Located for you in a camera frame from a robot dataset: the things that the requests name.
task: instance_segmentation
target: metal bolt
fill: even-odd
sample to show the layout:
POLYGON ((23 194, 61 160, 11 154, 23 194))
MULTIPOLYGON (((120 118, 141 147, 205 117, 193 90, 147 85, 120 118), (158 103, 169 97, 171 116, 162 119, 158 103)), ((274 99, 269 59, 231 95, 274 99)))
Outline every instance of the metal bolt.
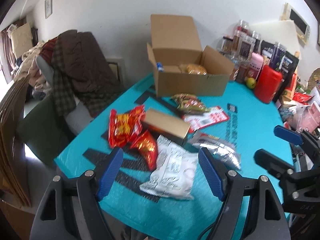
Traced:
POLYGON ((60 179, 61 179, 61 177, 59 175, 57 175, 57 176, 54 176, 52 180, 54 182, 58 182, 60 179))
POLYGON ((232 177, 235 177, 235 176, 237 175, 237 172, 231 170, 231 171, 228 171, 228 174, 229 174, 230 176, 232 176, 232 177))
POLYGON ((298 192, 293 192, 292 193, 292 197, 293 197, 293 199, 297 199, 298 197, 299 197, 299 193, 298 192))
POLYGON ((84 175, 87 177, 91 177, 93 174, 94 174, 94 172, 92 170, 88 170, 84 173, 84 175))
POLYGON ((267 176, 265 176, 265 175, 262 175, 262 176, 260 177, 260 179, 261 179, 263 182, 267 182, 267 181, 269 180, 269 178, 268 178, 267 176))
POLYGON ((288 169, 288 170, 287 170, 287 173, 288 173, 289 175, 293 174, 293 169, 288 169))

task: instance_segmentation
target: plaid shirt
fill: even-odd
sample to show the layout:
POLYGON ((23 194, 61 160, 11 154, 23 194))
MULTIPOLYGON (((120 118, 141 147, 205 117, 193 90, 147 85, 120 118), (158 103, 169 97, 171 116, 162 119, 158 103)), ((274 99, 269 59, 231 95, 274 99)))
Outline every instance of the plaid shirt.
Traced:
POLYGON ((74 94, 88 108, 90 115, 95 117, 116 100, 122 92, 101 93, 88 92, 78 93, 73 90, 72 80, 67 76, 65 63, 63 59, 62 42, 58 36, 52 54, 53 68, 53 98, 55 101, 56 110, 59 116, 69 114, 76 108, 74 94))

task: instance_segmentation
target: red container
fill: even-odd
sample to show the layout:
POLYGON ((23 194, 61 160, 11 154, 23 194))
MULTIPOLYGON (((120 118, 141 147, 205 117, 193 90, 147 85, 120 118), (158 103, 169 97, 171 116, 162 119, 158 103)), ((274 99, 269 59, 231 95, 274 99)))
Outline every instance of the red container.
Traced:
POLYGON ((282 81, 282 74, 273 70, 268 65, 262 68, 258 83, 254 89, 255 96, 263 103, 269 104, 282 81))

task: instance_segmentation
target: pink bottle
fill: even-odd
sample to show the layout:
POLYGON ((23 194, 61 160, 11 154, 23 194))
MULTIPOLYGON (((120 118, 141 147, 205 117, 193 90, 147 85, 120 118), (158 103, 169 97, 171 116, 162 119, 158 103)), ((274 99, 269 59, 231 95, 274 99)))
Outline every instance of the pink bottle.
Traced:
POLYGON ((249 68, 247 70, 247 75, 245 80, 247 80, 249 77, 253 77, 255 80, 257 80, 259 73, 263 66, 263 56, 261 56, 258 53, 252 53, 252 57, 249 63, 249 68))

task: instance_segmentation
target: jar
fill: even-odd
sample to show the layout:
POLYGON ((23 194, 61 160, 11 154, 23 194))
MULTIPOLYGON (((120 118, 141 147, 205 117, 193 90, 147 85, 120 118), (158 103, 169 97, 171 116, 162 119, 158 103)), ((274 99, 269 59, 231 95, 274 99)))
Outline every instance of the jar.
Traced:
POLYGON ((233 39, 229 36, 223 36, 221 50, 225 53, 231 53, 233 39))
POLYGON ((229 81, 235 81, 236 77, 238 75, 238 71, 239 71, 239 67, 240 67, 241 62, 237 59, 236 54, 234 52, 231 55, 226 55, 225 57, 230 59, 230 61, 232 61, 232 63, 235 64, 233 71, 232 71, 230 78, 229 78, 229 81))
POLYGON ((250 61, 256 39, 245 35, 240 38, 238 45, 238 56, 241 60, 250 61))
POLYGON ((260 42, 261 42, 261 34, 257 33, 256 31, 251 31, 250 32, 250 36, 254 39, 256 39, 254 48, 253 48, 253 52, 254 53, 258 53, 259 50, 259 46, 260 46, 260 42))
POLYGON ((236 76, 236 81, 240 84, 244 83, 244 78, 247 75, 247 70, 248 70, 248 62, 242 61, 240 66, 239 66, 239 71, 236 76))
POLYGON ((245 22, 244 20, 239 20, 237 28, 238 31, 244 32, 246 34, 249 34, 249 23, 245 22))
POLYGON ((238 51, 238 45, 241 37, 244 37, 246 34, 242 31, 235 30, 235 35, 233 36, 233 42, 232 42, 232 50, 238 51))
POLYGON ((274 70, 279 70, 280 63, 282 61, 282 58, 285 56, 285 53, 287 52, 287 48, 280 44, 279 42, 275 43, 273 53, 270 59, 270 67, 274 70))

